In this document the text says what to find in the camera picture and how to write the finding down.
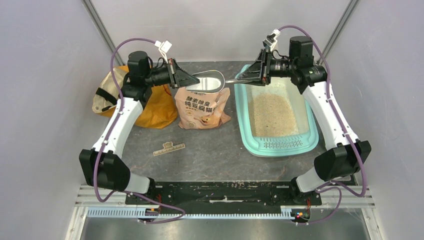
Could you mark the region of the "metal litter scoop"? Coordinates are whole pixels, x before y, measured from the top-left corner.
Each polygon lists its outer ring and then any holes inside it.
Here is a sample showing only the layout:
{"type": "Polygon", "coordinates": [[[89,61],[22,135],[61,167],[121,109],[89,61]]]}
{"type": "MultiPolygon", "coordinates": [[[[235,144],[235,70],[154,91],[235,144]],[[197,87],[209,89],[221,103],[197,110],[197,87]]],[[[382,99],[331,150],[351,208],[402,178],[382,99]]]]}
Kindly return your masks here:
{"type": "Polygon", "coordinates": [[[199,80],[199,83],[187,86],[185,89],[190,92],[214,94],[218,93],[229,84],[247,84],[250,80],[225,79],[218,70],[207,70],[192,74],[199,80]]]}

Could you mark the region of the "pink cat litter bag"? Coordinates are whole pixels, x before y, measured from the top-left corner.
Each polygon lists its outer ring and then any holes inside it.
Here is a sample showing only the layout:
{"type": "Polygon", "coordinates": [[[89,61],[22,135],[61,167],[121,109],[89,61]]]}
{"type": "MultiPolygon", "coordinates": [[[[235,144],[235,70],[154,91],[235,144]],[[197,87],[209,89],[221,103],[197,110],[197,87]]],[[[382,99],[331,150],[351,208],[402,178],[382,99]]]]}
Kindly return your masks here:
{"type": "Polygon", "coordinates": [[[213,129],[231,120],[224,112],[230,97],[230,89],[225,87],[218,93],[200,93],[180,88],[175,94],[179,114],[179,127],[182,129],[213,129]]]}

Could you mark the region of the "teal litter box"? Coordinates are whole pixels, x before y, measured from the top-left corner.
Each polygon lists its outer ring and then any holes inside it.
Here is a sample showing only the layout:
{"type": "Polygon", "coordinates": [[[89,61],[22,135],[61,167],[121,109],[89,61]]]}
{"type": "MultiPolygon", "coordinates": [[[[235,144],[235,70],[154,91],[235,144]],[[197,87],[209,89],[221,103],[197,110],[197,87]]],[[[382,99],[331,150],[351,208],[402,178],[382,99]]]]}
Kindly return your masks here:
{"type": "Polygon", "coordinates": [[[237,120],[244,147],[257,157],[307,153],[319,143],[313,111],[287,77],[267,86],[235,84],[237,120]]]}

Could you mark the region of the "wooden bag clip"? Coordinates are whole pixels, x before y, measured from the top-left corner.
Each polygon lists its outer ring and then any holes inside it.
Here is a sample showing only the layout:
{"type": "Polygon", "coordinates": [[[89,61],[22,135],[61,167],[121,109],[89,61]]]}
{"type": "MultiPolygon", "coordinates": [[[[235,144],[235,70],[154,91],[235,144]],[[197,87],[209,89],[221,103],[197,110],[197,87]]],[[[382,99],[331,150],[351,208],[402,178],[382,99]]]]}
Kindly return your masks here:
{"type": "Polygon", "coordinates": [[[162,147],[162,149],[156,150],[152,153],[154,157],[184,149],[186,145],[184,143],[174,145],[172,141],[168,141],[163,143],[162,147]]]}

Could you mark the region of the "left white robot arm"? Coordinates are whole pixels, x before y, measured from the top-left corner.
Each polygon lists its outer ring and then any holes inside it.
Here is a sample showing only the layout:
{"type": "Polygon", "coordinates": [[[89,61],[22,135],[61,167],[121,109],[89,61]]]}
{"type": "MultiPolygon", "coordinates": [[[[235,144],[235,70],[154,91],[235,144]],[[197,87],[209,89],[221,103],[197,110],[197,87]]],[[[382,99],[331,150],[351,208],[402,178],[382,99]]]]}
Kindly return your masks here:
{"type": "Polygon", "coordinates": [[[150,187],[152,179],[131,172],[122,161],[124,146],[152,94],[152,87],[188,87],[200,83],[200,80],[180,68],[173,58],[154,67],[144,51],[130,53],[127,66],[123,85],[118,87],[115,111],[93,147],[80,152],[79,162],[88,185],[135,192],[144,204],[152,204],[157,198],[156,189],[150,187]]]}

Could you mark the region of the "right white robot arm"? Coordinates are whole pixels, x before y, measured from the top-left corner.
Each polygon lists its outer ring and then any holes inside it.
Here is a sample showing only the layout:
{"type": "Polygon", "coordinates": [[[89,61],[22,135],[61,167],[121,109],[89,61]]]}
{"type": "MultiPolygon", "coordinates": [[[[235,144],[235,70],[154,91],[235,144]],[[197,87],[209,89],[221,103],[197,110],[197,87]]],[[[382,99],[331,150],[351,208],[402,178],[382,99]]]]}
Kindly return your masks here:
{"type": "Polygon", "coordinates": [[[299,93],[312,108],[323,133],[326,151],[316,157],[313,167],[295,177],[288,191],[289,200],[300,205],[309,193],[337,184],[338,178],[360,173],[362,189],[351,191],[363,197],[367,190],[364,163],[371,153],[369,141],[361,141],[344,117],[333,93],[330,69],[314,63],[316,43],[309,36],[294,36],[289,40],[289,53],[274,57],[275,39],[268,37],[252,65],[236,78],[237,84],[268,86],[272,78],[290,78],[299,93]]]}

